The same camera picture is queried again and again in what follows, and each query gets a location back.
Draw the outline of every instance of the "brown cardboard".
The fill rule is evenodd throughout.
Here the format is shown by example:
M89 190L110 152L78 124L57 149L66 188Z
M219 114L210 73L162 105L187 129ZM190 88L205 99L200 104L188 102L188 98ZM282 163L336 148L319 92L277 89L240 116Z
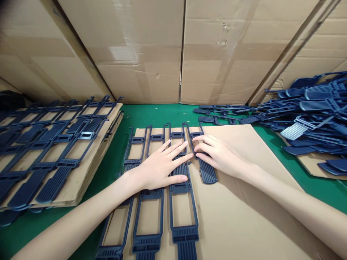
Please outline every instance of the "brown cardboard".
M115 96L179 102L183 0L58 2Z
M245 104L318 3L187 0L181 102Z
M136 136L144 136L144 131L137 129ZM199 128L192 127L191 131L199 131ZM224 140L247 160L259 164L270 174L301 190L252 126L209 126L204 127L204 132ZM162 129L153 129L152 134L162 134ZM160 145L161 142L151 143L150 153ZM132 146L130 158L138 158L141 148L142 146ZM205 185L201 181L198 161L193 159L192 162L189 171L199 221L200 240L196 243L198 259L340 259L264 193L218 171L218 182ZM166 188L163 236L156 258L173 260L178 257L177 246L172 243L168 196ZM131 249L137 198L138 195L135 196L132 208L127 242L123 250L124 259L135 259ZM187 197L174 198L174 201L175 223L191 224L192 208L187 208ZM121 244L128 206L121 210L117 208L115 212L108 224L104 245ZM143 219L142 224L139 223L138 233L157 232L158 218L154 216L156 212L158 209L153 203L141 204L140 218Z
M297 78L347 70L346 25L347 1L342 0L283 72L273 80L287 89Z
M70 207L70 206L76 206L82 199L84 193L86 192L86 189L88 188L96 170L98 169L98 166L100 165L102 158L104 157L114 135L115 132L123 118L123 114L120 115L118 118L118 121L116 125L113 128L112 134L109 136L108 139L104 140L102 142L103 137L107 133L109 127L112 125L114 120L117 118L117 115L119 115L122 104L118 103L116 107L112 110L111 114L108 116L109 121L106 121L102 128L99 131L98 136L94 140L93 144L89 148L88 152L86 153L84 159L80 162L80 166L74 170L72 170L67 177L67 181L62 188L61 192L57 196L57 198L52 201L51 203L45 203L45 204L39 204L35 199L31 201L31 204L33 205L33 208L40 208L40 207ZM108 113L109 108L102 108L98 114L106 114ZM77 141L72 148L72 150L67 155L70 158L79 158L87 145L89 144L88 140L80 140ZM55 146L51 148L51 150L47 153L47 155L42 159L42 161L55 161L60 156L61 152L66 147L66 143L58 143ZM40 154L41 150L34 151L32 153L27 153L27 156L23 158L23 160L19 161L16 164L16 169L27 169L31 162L34 161L37 156ZM0 160L0 169L3 169L4 166L13 158L13 156L2 156ZM43 180L43 184L41 188L44 186L44 184L48 181L49 178L51 178L54 173L56 172L50 172L45 179ZM17 190L20 188L20 186L27 182L30 178L30 174L27 176L26 179L16 183L13 188L10 190L7 198L3 201L1 204L1 209L7 209L6 206L8 202L11 200L13 195L17 192Z
M0 77L32 99L85 101L111 95L51 0L1 9Z

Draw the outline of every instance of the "pile of plastic parts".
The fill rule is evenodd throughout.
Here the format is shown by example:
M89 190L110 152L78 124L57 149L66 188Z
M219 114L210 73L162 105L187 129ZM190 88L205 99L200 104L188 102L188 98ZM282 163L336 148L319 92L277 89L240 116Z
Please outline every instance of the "pile of plastic parts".
M330 153L341 159L327 160L319 167L333 175L347 175L347 71L299 78L279 99L259 105L240 124L258 123L280 132L293 155Z
M35 103L25 110L0 114L0 155L13 157L0 172L0 204L4 202L15 184L26 179L31 173L27 182L19 187L7 203L7 209L10 210L0 213L0 226L15 221L32 206L33 199L38 203L50 203L56 199L69 173L79 166L101 127L105 121L108 121L107 117L123 97L116 102L110 102L109 98L107 95L102 101L95 102L94 97L91 97L82 105L78 105L76 100L63 103L56 100L47 106ZM87 114L87 108L90 107L95 110ZM103 107L110 108L108 114L98 114ZM53 116L45 120L45 116L50 112ZM64 119L67 112L70 112L72 117ZM114 125L112 124L104 138L108 138ZM89 143L80 158L71 159L68 153L78 140L87 140ZM62 142L67 143L67 146L56 161L42 161L53 145ZM16 164L33 150L40 151L35 161L26 169L17 169ZM43 185L45 177L54 170L56 170L54 175ZM45 208L29 210L38 213L43 209Z
M237 125L237 121L243 118L232 116L249 111L254 111L254 108L247 105L201 105L200 108L193 110L195 113L205 115L199 116L200 123L213 123L215 125ZM220 123L218 119L227 120L228 124Z

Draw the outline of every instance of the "plastic injection molded part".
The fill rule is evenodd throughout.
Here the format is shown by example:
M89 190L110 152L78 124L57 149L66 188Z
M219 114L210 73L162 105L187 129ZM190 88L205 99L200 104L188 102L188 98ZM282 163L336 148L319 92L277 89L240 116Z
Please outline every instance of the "plastic injection molded part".
M12 211L6 210L0 212L0 227L5 227L17 220L21 215L23 215L26 211Z
M333 119L335 116L330 116L324 121L320 122L318 125L314 125L310 122L307 122L298 116L296 119L294 119L294 124L285 130L283 130L280 134L286 139L289 140L295 140L302 136L302 134L307 130L314 130L316 128L321 127L322 125L328 123L331 119Z
M198 113L198 114L211 114L211 111L209 109L201 109L201 108L195 108L193 109L194 113Z
M327 160L326 162L342 172L347 172L347 159Z
M146 137L147 137L147 129L148 127L146 127L145 130L145 137L135 137L133 136L133 132L134 132L134 128L130 127L131 129L131 134L130 134L130 138L128 141L128 145L127 145L127 149L125 151L125 155L124 155L124 163L123 166L125 167L125 172L127 172L128 170L131 170L137 166L139 166L142 162L143 159L143 155L145 152L145 146L146 146ZM141 154L141 158L138 159L126 159L128 157L128 154L130 152L130 146L132 144L142 144L142 154Z
M112 214L107 216L106 222L105 222L105 225L104 225L104 228L102 231L102 235L101 235L101 239L99 242L99 247L97 250L97 255L96 255L95 260L123 260L123 249L125 247L125 242L126 242L127 236L128 236L128 230L129 230L129 224L130 224L131 211L133 208L133 202L134 202L134 197L131 196L125 202L120 204L120 206L129 205L127 222L125 224L125 230L124 230L124 235L123 235L123 240L122 240L121 245L103 246L104 236L106 235L106 232L108 230L108 222L110 221Z
M185 134L184 134L184 125L182 123L182 132L171 132L171 123L166 123L169 125L169 138L172 140L173 138L183 138L183 142L185 142ZM187 154L187 148L185 148L182 152L180 152L177 156L181 157Z
M146 156L147 158L149 157L149 147L151 145L151 141L154 142L154 141L162 141L163 144L165 143L165 128L166 126L168 126L167 124L164 125L163 127L163 134L155 134L155 135L152 135L152 125L148 125L147 128L149 129L149 138L148 138L148 145L147 145L147 153L146 153Z
M121 115L123 112L124 112L124 111L121 111L121 112L118 114L117 118L115 119L115 121L113 122L113 124L112 124L112 125L110 126L110 128L108 129L108 132L105 134L105 136L104 136L104 138L102 139L102 141L104 141L106 138L108 138L108 137L112 134L112 130L113 130L113 128L115 127L115 125L116 125L116 123L117 123L117 121L118 121L120 115Z
M130 169L133 169L133 168L135 168L141 164L142 159L143 159L143 153L145 150L145 142L146 142L146 135L147 135L147 128L148 127L145 130L145 137L140 137L140 138L133 137L134 128L133 127L130 127L130 128L131 128L131 134L130 134L130 138L128 141L127 150L126 150L125 155L124 155L124 163L123 163L123 166L125 167L124 172L126 172ZM133 143L143 143L142 155L141 155L140 159L126 159L128 156L130 146ZM131 196L130 198L125 200L120 205L120 206L129 205L127 222L125 225L123 241L122 241L121 245L103 246L104 237L105 237L107 229L108 229L108 222L110 221L112 214L107 216L106 223L105 223L103 231L102 231L101 239L99 242L99 248L98 248L95 260L123 260L123 249L125 247L125 242L126 242L127 237L128 237L128 230L129 230L129 224L130 224L131 211L133 208L133 202L134 202L134 196Z
M195 159L199 160L202 182L205 184L216 183L218 181L218 179L217 179L216 172L215 172L214 168L211 165L209 165L208 163L206 163L205 161L198 158L196 156L196 152L194 151L193 138L200 136L200 135L204 135L204 130L202 129L201 123L199 122L199 126L200 126L201 131L200 132L192 132L192 133L190 132L189 125L186 122L184 122L183 125L187 126L190 144L192 145L192 150L193 150Z
M64 157L62 157L56 164L58 167L56 173L53 175L52 178L50 178L47 183L43 186L42 190L36 197L36 201L39 203L50 203L52 202L59 194L60 190L64 186L66 182L66 178L69 175L69 173L77 168L79 166L79 163L81 160L84 158L86 155L87 151L93 144L95 138L98 136L98 133L103 126L104 122L108 121L108 119L103 119L102 123L99 125L99 128L96 130L95 135L93 138L90 140L87 148L83 152L82 156L79 159L68 159L64 158L67 156L68 152L70 149L73 147L73 145L77 142L77 140L82 139L81 136L75 137L71 142L69 142L67 147L70 147L69 151L66 152L66 149L64 150L65 154Z
M198 120L201 123L213 123L215 125L224 125L224 124L218 123L218 118L216 116L213 116L213 117L199 117Z
M14 150L16 155L13 159L5 166L5 168L0 173L0 203L4 201L10 189L18 181L23 180L26 175L30 172L32 165L35 162L40 161L48 152L52 142L35 142L33 144L21 145L18 153ZM26 169L21 170L12 170L15 165L26 155L30 150L42 150L38 158Z
M347 175L347 172L343 172L341 170L338 170L335 167L332 167L327 162L320 162L320 163L318 163L318 166L320 168L322 168L323 170L327 171L328 173L331 173L331 174L333 174L335 176Z
M330 81L333 81L333 80L336 80L339 78L343 78L347 75L347 71L324 73L324 74L316 75L312 78L298 78L297 80L294 81L294 83L290 86L290 88L302 88L302 87L306 87L306 86L314 86L320 82L320 80L323 76L334 75L334 74L336 74L335 77L327 78L324 82L321 82L321 84L322 83L328 83Z
M188 177L188 181L179 184L170 185L169 202L170 202L170 227L172 231L172 242L177 244L178 260L197 260L195 242L199 241L198 233L198 217L195 208L194 194L191 184L188 165L186 162L178 166L171 175L184 174ZM192 199L192 208L194 214L194 224L190 226L174 226L174 215L172 196L174 194L190 193Z
M160 199L160 223L159 233L150 235L137 235L138 221L140 217L141 202L144 200ZM163 235L164 217L164 189L142 190L137 205L135 227L133 233L132 252L137 260L155 260L155 253L160 250L160 241Z

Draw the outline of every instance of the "green table surface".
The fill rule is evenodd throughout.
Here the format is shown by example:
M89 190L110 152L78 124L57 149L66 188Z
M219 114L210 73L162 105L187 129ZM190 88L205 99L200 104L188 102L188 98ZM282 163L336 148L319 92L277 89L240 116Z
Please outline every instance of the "green table surface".
M171 122L172 127L180 127L181 123L185 121L189 123L189 126L198 126L199 115L193 113L194 108L197 106L181 104L124 105L122 107L123 120L82 202L111 184L115 180L115 173L124 170L122 164L130 134L129 127L145 128L147 125L153 125L154 128L159 128L167 122ZM308 194L347 213L346 181L316 178L309 175L296 157L281 149L282 146L285 146L281 138L267 128L255 125L254 129ZM26 243L72 209L73 207L52 208L39 214L26 212L15 223L0 228L0 259L10 259ZM103 223L94 230L70 259L95 259L102 227Z

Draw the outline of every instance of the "rectangular slot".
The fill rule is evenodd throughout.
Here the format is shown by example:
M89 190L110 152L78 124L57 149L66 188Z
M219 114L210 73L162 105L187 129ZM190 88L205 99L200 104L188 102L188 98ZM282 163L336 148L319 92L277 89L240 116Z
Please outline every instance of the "rectangular slot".
M142 201L136 235L151 235L159 233L160 203L161 199Z
M152 251L152 250L159 250L159 245L148 245L147 246L147 251Z
M134 251L134 252L143 252L143 251L146 251L146 246L134 246L133 251Z
M181 236L181 237L174 237L173 238L173 242L184 242L185 241L185 236Z
M48 112L47 114L45 114L40 121L48 121L48 120L52 120L58 112Z
M65 156L69 159L79 159L81 158L84 151L87 149L91 140L77 140L74 146L71 148L70 152Z
M108 222L103 246L117 246L123 242L125 226L127 224L129 205L119 206L114 211Z
M195 225L190 193L172 195L172 211L174 227Z
M42 153L42 150L30 150L12 167L11 171L24 171L34 163L37 157Z
M54 162L57 161L61 156L63 151L65 150L68 143L56 143L54 144L46 153L44 158L41 160L42 162Z

